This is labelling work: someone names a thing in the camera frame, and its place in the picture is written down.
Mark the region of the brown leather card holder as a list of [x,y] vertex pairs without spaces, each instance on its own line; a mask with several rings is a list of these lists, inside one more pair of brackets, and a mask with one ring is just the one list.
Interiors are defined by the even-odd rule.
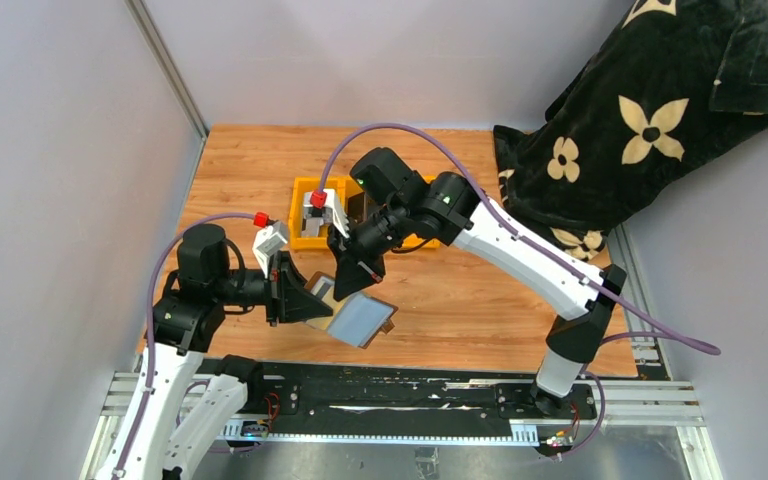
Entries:
[[334,298],[335,280],[317,272],[305,288],[333,310],[330,316],[316,317],[305,325],[326,333],[355,348],[366,349],[379,333],[387,334],[394,327],[393,316],[398,307],[365,292],[357,292],[343,300]]

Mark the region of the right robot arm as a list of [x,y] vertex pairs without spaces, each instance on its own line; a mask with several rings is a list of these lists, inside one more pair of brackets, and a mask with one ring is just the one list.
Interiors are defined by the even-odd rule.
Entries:
[[382,282],[386,253],[410,236],[482,258],[539,294],[555,311],[548,350],[526,403],[553,416],[606,335],[626,273],[580,262],[510,217],[466,176],[444,171],[426,181],[392,149],[376,147],[351,169],[376,205],[351,222],[334,194],[315,190],[311,206],[330,215],[327,245],[336,261],[334,296],[342,300]]

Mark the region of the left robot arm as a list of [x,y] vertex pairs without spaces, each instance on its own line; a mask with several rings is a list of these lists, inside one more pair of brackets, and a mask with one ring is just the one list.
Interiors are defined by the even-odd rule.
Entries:
[[180,413],[213,336],[228,315],[261,306],[272,326],[332,314],[306,288],[306,279],[282,247],[256,268],[233,268],[237,245],[213,223],[195,224],[168,246],[178,267],[169,273],[160,299],[148,301],[146,344],[135,388],[98,479],[189,479],[238,412],[265,414],[254,439],[269,434],[281,410],[280,396],[264,381],[262,363],[227,355],[200,399]]

